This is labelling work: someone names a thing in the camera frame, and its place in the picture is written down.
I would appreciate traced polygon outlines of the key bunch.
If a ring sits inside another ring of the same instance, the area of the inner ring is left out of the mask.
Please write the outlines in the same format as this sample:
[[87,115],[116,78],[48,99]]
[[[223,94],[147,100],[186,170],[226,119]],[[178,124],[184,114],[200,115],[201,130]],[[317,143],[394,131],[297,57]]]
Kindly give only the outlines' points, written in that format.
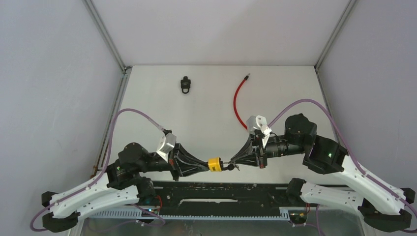
[[229,163],[229,164],[224,165],[222,167],[222,171],[233,171],[233,170],[240,171],[239,166],[237,164],[234,164],[234,163]]

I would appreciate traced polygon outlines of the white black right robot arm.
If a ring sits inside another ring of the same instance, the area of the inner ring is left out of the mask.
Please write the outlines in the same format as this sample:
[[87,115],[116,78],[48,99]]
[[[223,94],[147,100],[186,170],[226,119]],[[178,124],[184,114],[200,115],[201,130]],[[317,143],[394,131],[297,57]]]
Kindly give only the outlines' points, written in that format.
[[369,226],[392,233],[410,227],[412,215],[405,210],[412,204],[415,192],[397,188],[373,177],[361,165],[355,165],[348,151],[336,141],[318,136],[317,125],[303,114],[292,115],[285,121],[284,134],[271,136],[262,116],[248,121],[249,138],[232,157],[232,165],[265,168],[270,158],[303,155],[303,165],[309,170],[341,180],[349,190],[337,190],[293,178],[286,190],[288,203],[302,202],[338,208],[354,214]]

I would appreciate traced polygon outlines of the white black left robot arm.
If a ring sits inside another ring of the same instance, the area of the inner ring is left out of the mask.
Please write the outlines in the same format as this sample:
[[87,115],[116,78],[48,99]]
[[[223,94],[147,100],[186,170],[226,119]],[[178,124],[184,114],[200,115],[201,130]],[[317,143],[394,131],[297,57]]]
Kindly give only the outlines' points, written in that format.
[[139,201],[144,205],[153,203],[156,192],[152,180],[143,176],[146,172],[170,172],[177,181],[208,170],[207,162],[188,153],[181,144],[167,152],[148,152],[140,144],[130,143],[98,176],[66,192],[43,193],[42,204],[48,213],[42,216],[42,225],[59,233],[108,208]]

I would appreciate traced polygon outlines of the yellow padlock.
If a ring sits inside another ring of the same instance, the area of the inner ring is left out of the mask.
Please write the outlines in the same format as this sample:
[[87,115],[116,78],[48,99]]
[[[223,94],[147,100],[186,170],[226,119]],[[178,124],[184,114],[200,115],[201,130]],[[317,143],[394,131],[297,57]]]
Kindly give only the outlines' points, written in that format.
[[208,168],[211,172],[222,172],[223,162],[220,157],[212,158],[208,160]]

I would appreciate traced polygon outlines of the black padlock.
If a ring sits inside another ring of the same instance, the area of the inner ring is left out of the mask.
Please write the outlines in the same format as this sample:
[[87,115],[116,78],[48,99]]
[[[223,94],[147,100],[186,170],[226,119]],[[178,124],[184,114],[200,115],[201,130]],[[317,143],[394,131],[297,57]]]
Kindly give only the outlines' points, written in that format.
[[190,92],[191,80],[187,76],[184,76],[181,79],[181,81],[180,81],[180,88],[181,88],[181,92],[183,94],[188,94]]

